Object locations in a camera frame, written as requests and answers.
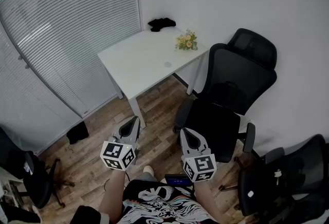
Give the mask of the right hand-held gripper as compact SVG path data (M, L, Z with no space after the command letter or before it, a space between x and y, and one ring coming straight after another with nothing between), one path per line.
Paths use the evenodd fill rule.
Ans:
M180 145L183 153L194 152L182 156L183 169L191 182L211 180L216 173L216 161L205 137L192 129L182 128Z

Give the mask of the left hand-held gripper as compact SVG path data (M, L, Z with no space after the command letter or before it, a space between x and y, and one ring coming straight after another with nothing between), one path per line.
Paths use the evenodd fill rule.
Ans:
M118 127L118 137L104 141L100 158L106 167L126 171L136 160L137 139L140 131L140 119L132 116L123 120Z

